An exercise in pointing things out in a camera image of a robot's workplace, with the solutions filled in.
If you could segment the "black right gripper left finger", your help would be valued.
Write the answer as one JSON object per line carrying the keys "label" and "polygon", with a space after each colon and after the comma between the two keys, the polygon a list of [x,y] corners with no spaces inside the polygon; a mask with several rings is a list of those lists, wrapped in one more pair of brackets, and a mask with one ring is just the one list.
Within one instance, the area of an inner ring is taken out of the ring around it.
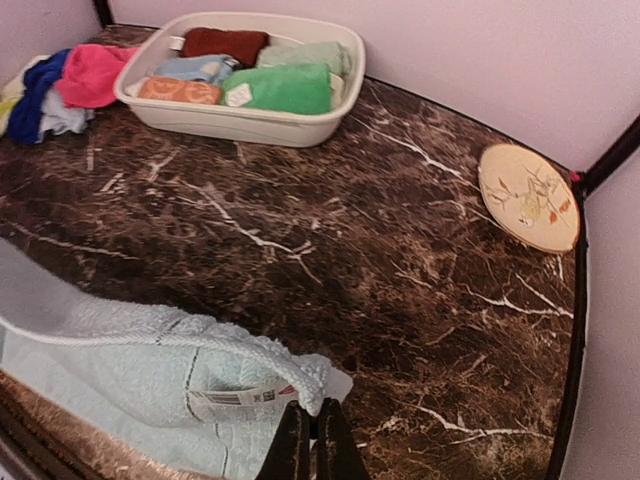
{"label": "black right gripper left finger", "polygon": [[310,417],[298,401],[287,404],[257,480],[310,478]]}

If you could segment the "large light blue towel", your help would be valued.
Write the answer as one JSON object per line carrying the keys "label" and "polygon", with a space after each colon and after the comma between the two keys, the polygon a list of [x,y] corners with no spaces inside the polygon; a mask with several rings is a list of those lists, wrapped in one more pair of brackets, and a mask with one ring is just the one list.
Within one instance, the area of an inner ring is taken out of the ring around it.
{"label": "large light blue towel", "polygon": [[288,402],[310,415],[352,378],[319,354],[166,305],[102,299],[1,246],[1,365],[173,468],[258,474]]}

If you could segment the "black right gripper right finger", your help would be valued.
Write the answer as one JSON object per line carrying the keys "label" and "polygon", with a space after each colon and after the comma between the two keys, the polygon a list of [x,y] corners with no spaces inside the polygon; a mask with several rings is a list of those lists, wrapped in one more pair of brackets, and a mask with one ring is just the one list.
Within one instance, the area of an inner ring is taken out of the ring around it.
{"label": "black right gripper right finger", "polygon": [[317,417],[316,478],[321,480],[369,480],[369,473],[336,399],[326,398]]}

